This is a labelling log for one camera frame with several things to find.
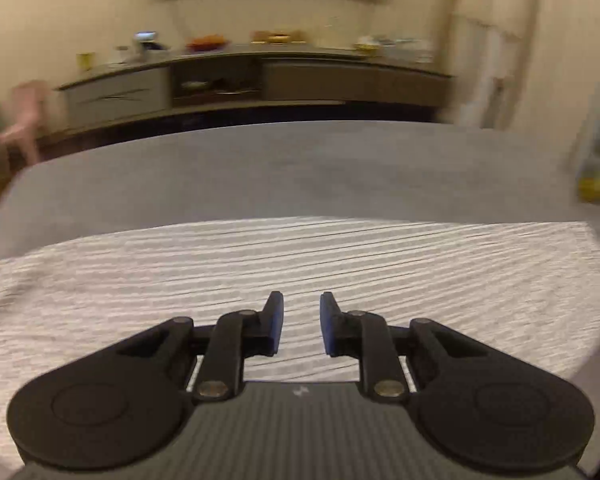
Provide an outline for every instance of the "wall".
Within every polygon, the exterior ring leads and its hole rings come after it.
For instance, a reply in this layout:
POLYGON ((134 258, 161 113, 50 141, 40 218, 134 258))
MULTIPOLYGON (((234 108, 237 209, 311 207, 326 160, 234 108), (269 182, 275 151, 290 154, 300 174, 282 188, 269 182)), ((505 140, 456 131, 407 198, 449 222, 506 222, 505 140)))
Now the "wall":
MULTIPOLYGON (((138 30, 158 30, 179 46, 189 35, 218 32, 249 40, 252 30, 315 30, 338 19, 345 41, 386 32, 441 41, 450 0, 0 0, 0 100, 17 82, 61 84, 76 75, 75 54, 129 44, 138 30)), ((52 103, 56 128, 64 118, 52 103)))
POLYGON ((526 74, 510 129, 576 169, 600 120, 600 0, 540 0, 526 74))

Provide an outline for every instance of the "cabinet drawer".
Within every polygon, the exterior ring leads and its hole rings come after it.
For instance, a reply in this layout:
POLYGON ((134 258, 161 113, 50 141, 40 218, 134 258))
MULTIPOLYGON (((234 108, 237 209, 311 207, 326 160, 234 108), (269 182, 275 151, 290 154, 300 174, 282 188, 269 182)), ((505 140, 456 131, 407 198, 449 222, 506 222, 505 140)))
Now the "cabinet drawer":
POLYGON ((66 90, 66 98, 72 128, 165 110, 170 105, 168 69, 100 79, 66 90))
POLYGON ((269 62, 264 66, 266 100, 375 100, 375 73, 369 66, 338 62, 269 62))
POLYGON ((409 70, 378 69, 378 101, 444 107, 451 78, 409 70))

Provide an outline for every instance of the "ribbed gray panel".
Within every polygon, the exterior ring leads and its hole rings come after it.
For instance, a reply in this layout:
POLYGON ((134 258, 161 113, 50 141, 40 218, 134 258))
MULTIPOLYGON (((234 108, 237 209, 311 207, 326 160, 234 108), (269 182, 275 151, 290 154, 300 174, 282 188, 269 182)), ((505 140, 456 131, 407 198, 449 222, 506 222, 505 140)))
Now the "ribbed gray panel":
MULTIPOLYGON (((78 475, 27 465, 13 480, 78 475)), ((82 480, 486 480, 432 448, 398 406, 353 383, 249 383, 199 407, 180 435, 142 463, 82 480)), ((574 469, 534 477, 581 480, 574 469)))

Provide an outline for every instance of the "white logo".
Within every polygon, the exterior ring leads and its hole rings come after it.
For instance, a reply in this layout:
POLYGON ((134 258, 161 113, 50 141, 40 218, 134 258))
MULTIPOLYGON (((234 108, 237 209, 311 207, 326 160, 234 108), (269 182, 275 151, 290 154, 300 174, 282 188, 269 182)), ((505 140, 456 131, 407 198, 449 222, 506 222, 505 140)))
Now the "white logo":
POLYGON ((302 397, 304 394, 308 394, 308 393, 309 393, 309 388, 304 386, 304 384, 294 390, 294 395, 296 397, 302 397))

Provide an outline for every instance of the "metal screw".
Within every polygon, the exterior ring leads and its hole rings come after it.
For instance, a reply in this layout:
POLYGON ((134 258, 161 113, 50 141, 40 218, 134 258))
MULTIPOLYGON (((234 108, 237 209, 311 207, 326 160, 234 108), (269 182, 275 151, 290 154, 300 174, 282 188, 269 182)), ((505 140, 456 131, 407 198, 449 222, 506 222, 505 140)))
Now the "metal screw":
POLYGON ((224 396, 229 388, 222 381, 205 381, 198 386, 198 393, 203 397, 217 399, 224 396))
POLYGON ((404 393, 404 385, 389 379, 377 382, 374 391, 380 397, 400 397, 404 393))

